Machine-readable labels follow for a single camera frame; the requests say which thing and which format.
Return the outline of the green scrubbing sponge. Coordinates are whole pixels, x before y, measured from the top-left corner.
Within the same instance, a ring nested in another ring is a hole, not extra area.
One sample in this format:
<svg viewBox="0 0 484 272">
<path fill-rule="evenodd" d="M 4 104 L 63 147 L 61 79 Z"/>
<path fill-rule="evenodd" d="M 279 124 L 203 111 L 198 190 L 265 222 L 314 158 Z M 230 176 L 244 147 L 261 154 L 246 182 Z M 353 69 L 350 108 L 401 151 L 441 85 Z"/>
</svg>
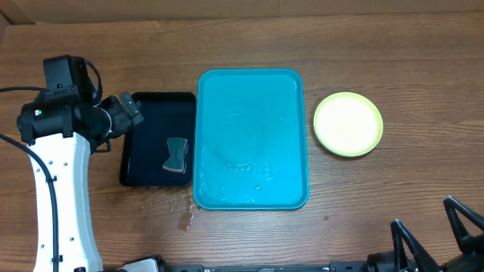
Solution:
<svg viewBox="0 0 484 272">
<path fill-rule="evenodd" d="M 183 173 L 188 151 L 188 140 L 185 138 L 168 138 L 169 158 L 163 163 L 163 168 L 170 172 Z"/>
</svg>

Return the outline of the yellow plate with stain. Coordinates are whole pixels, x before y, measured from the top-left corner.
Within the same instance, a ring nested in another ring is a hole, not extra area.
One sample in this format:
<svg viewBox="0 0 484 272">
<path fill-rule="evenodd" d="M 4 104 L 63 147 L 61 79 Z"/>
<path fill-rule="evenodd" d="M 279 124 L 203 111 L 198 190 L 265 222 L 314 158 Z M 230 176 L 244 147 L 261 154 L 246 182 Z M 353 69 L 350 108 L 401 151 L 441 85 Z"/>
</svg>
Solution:
<svg viewBox="0 0 484 272">
<path fill-rule="evenodd" d="M 383 117 L 366 97 L 353 92 L 327 96 L 316 107 L 313 130 L 321 145 L 343 157 L 370 153 L 383 137 Z"/>
</svg>

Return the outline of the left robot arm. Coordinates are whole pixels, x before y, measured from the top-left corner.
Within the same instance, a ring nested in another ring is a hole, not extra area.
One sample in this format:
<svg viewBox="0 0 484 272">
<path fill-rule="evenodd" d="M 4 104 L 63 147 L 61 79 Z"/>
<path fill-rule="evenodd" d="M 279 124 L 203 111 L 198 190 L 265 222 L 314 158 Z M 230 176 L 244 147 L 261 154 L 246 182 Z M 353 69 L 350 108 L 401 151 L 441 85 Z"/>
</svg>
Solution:
<svg viewBox="0 0 484 272">
<path fill-rule="evenodd" d="M 90 156 L 143 117 L 123 92 L 101 102 L 51 91 L 22 107 L 17 124 L 36 187 L 36 271 L 102 271 L 88 194 Z"/>
</svg>

